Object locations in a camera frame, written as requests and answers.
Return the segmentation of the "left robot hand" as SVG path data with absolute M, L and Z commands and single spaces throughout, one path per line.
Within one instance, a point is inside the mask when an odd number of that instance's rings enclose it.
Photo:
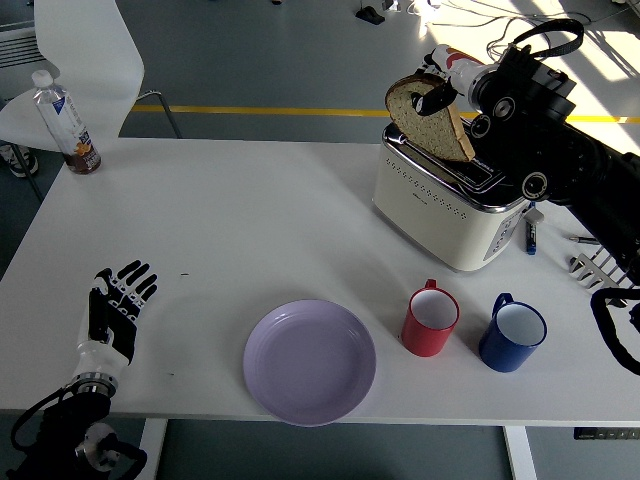
M 138 318 L 157 289 L 157 276 L 140 260 L 95 275 L 78 335 L 76 377 L 97 374 L 116 380 L 131 364 Z

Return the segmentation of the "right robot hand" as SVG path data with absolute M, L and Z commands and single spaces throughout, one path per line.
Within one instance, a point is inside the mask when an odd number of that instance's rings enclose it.
M 419 115 L 428 116 L 453 104 L 461 95 L 473 109 L 480 111 L 481 84 L 492 69 L 491 65 L 449 45 L 438 45 L 424 57 L 415 74 L 419 77 L 430 74 L 444 83 L 425 94 L 412 93 L 412 106 Z

